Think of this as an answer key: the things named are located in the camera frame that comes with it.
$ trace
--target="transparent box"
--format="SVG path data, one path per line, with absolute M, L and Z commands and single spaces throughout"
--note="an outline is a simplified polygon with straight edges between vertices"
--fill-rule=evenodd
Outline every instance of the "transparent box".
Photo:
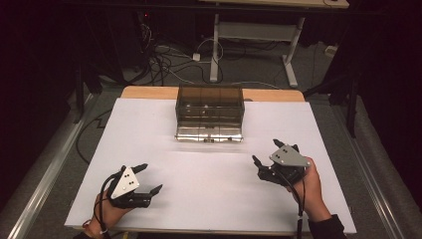
M 175 137 L 179 141 L 240 142 L 244 112 L 241 85 L 182 84 Z

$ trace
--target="white table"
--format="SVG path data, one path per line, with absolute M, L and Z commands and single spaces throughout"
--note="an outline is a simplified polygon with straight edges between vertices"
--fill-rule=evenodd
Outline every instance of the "white table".
M 163 187 L 115 229 L 293 235 L 297 203 L 280 185 L 260 180 L 252 159 L 270 165 L 278 138 L 315 160 L 328 208 L 345 233 L 356 232 L 308 103 L 245 102 L 241 143 L 178 142 L 175 133 L 175 100 L 118 99 L 65 225 L 81 228 L 92 217 L 103 182 L 122 165 L 148 163 L 136 175 L 136 192 Z
M 348 8 L 346 0 L 200 0 L 204 2 L 213 2 L 216 4 L 234 3 L 234 4 L 255 4 L 288 6 L 301 8 L 329 8 L 345 9 Z M 268 41 L 290 42 L 289 52 L 283 55 L 283 65 L 285 66 L 287 77 L 291 88 L 298 87 L 295 72 L 292 67 L 292 58 L 304 26 L 305 18 L 301 17 L 296 25 L 275 25 L 275 24 L 255 24 L 242 22 L 221 22 L 219 14 L 215 15 L 214 20 L 214 44 L 213 59 L 211 61 L 210 81 L 218 82 L 218 48 L 219 38 L 240 38 Z

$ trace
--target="table leg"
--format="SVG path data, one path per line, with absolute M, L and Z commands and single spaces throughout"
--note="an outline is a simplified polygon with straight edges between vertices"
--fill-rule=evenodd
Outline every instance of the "table leg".
M 211 69 L 210 69 L 210 82 L 218 82 L 218 27 L 220 24 L 219 14 L 215 14 L 214 19 L 214 41 L 213 41 L 213 52 L 211 59 Z
M 295 53 L 296 45 L 298 44 L 299 36 L 301 35 L 302 27 L 304 26 L 305 18 L 299 19 L 295 33 L 293 35 L 289 53 L 283 56 L 283 63 L 285 65 L 286 74 L 288 76 L 289 85 L 291 88 L 298 87 L 298 81 L 296 80 L 295 72 L 292 67 L 292 57 Z

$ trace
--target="human hand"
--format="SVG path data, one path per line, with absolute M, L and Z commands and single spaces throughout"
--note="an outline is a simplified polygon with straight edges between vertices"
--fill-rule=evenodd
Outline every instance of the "human hand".
M 307 167 L 304 179 L 297 182 L 294 185 L 294 188 L 298 193 L 302 203 L 304 203 L 305 198 L 304 211 L 308 215 L 310 221 L 324 221 L 331 218 L 331 214 L 329 213 L 325 203 L 322 200 L 321 185 L 319 174 L 317 173 L 317 167 L 310 157 L 307 157 L 307 160 L 311 166 Z
M 103 194 L 103 222 L 105 223 L 106 228 L 111 228 L 121 219 L 121 217 L 123 217 L 127 212 L 131 211 L 133 208 L 121 209 L 112 206 L 106 197 L 106 193 L 107 190 Z M 102 228 L 100 226 L 99 221 L 97 220 L 100 215 L 100 198 L 100 194 L 98 194 L 95 203 L 95 214 L 93 215 L 90 224 L 85 229 L 85 233 L 88 236 L 94 238 L 103 238 L 103 235 L 101 234 Z

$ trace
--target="black curtain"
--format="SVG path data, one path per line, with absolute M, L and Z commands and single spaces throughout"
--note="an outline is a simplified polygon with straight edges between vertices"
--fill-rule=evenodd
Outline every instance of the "black curtain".
M 0 210 L 67 115 L 73 61 L 56 1 L 0 5 Z

